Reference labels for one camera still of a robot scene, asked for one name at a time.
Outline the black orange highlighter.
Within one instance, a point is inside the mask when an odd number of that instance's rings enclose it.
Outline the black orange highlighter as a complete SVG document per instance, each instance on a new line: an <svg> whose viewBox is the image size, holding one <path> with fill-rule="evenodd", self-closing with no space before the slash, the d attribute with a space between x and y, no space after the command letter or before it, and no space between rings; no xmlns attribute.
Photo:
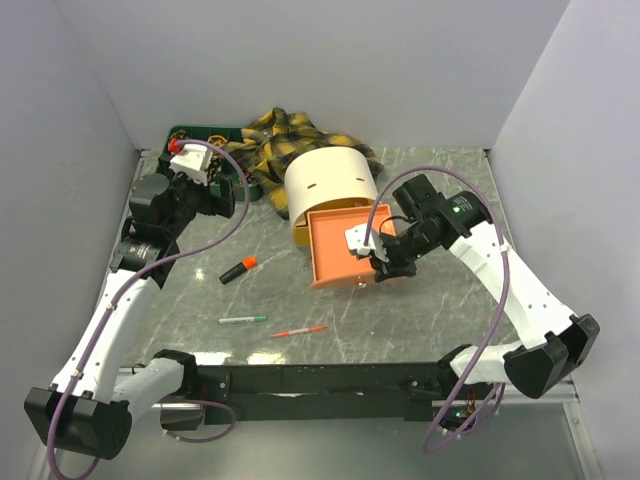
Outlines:
<svg viewBox="0 0 640 480"><path fill-rule="evenodd" d="M233 267L231 267L230 269L228 269L222 275L220 275L219 281L223 285L226 285L229 282L233 281L234 279L245 274L246 272L254 268L256 265L257 265L257 259L254 256L248 256L242 261L240 261L239 263L237 263L236 265L234 265Z"/></svg>

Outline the round cream drawer organizer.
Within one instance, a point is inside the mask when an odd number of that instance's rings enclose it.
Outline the round cream drawer organizer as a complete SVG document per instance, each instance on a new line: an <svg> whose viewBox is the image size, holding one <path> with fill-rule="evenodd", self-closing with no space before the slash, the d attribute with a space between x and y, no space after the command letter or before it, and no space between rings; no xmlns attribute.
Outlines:
<svg viewBox="0 0 640 480"><path fill-rule="evenodd" d="M287 167L284 187L293 243L311 259L310 287L372 283L370 262L351 253L346 235L355 229L362 237L378 195L365 156L349 147L305 152Z"/></svg>

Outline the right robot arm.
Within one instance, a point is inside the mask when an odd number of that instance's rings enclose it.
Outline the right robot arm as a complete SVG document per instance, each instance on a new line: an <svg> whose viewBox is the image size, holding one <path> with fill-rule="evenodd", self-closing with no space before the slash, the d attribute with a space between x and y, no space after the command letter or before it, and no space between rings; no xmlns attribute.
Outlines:
<svg viewBox="0 0 640 480"><path fill-rule="evenodd" d="M438 385L460 398L477 383L504 383L538 399L581 366L600 326L555 297L505 239L480 194L451 197L420 174L393 193L408 221L401 233L386 234L371 222L345 234L350 252L369 259L375 279L413 277L416 262L442 248L461 261L498 303L518 339L510 344L461 346L440 361Z"/></svg>

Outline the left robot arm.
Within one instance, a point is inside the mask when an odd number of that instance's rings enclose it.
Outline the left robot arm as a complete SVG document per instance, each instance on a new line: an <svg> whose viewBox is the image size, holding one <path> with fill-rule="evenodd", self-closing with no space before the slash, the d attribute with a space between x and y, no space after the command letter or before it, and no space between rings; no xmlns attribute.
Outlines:
<svg viewBox="0 0 640 480"><path fill-rule="evenodd" d="M199 213L233 215L231 179L222 176L213 193L185 174L149 174L134 183L128 209L102 297L80 342L50 386L32 388L24 401L48 452L110 460L153 404L169 396L186 402L203 391L194 355L176 350L158 352L124 381L117 376L139 321L181 255L178 237Z"/></svg>

